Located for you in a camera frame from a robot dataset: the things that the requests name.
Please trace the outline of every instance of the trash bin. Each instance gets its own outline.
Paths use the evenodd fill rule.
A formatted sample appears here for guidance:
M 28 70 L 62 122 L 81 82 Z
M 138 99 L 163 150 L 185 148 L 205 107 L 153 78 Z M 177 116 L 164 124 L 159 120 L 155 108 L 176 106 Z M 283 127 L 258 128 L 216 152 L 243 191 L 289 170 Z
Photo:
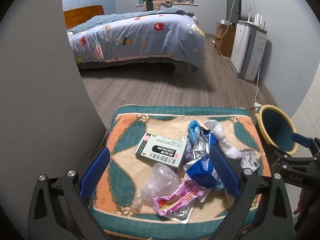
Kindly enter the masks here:
M 269 165 L 276 161 L 271 148 L 272 144 L 289 155 L 297 151 L 298 144 L 291 139 L 296 129 L 285 112 L 275 106 L 264 105 L 258 108 L 254 116 L 257 118 L 256 129 Z

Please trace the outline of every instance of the silver bolt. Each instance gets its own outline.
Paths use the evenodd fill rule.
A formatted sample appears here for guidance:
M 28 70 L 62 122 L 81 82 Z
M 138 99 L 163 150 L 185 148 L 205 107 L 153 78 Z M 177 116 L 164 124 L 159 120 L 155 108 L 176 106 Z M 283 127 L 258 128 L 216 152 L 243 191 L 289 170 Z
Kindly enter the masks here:
M 75 174 L 76 174 L 76 171 L 74 171 L 74 170 L 68 171 L 69 177 L 73 177 Z
M 40 175 L 39 181 L 43 181 L 43 180 L 45 180 L 45 175 Z
M 244 171 L 243 171 L 245 174 L 247 174 L 247 175 L 251 175 L 252 174 L 252 170 L 250 170 L 250 169 L 244 169 Z
M 281 179 L 281 175 L 279 173 L 275 173 L 275 178 L 276 179 Z

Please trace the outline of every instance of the plaid cloth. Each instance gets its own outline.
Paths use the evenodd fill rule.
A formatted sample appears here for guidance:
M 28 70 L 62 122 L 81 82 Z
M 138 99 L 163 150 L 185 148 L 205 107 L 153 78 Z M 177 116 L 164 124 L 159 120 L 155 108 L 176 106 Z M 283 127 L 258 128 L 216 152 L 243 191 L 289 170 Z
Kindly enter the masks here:
M 154 11 L 160 11 L 161 4 L 165 5 L 172 5 L 172 3 L 177 2 L 177 0 L 153 0 L 153 10 Z M 143 2 L 143 11 L 147 11 L 147 4 L 146 1 Z

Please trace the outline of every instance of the computer monitor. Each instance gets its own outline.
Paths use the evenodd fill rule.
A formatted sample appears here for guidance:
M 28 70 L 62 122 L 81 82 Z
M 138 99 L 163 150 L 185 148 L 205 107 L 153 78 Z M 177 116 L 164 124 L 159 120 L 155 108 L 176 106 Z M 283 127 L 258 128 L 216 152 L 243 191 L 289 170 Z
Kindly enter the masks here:
M 237 24 L 241 18 L 241 0 L 235 0 L 233 8 L 232 8 L 232 4 L 233 4 L 233 0 L 227 0 L 226 20 L 228 21 L 230 18 L 229 22 L 233 24 Z

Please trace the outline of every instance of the cartoon print bedding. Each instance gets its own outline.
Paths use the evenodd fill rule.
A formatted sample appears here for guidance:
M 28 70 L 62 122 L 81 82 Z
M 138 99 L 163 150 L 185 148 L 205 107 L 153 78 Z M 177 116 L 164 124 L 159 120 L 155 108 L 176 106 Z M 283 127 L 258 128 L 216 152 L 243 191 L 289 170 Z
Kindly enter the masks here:
M 169 57 L 196 67 L 205 37 L 191 17 L 178 14 L 123 19 L 68 36 L 77 63 Z

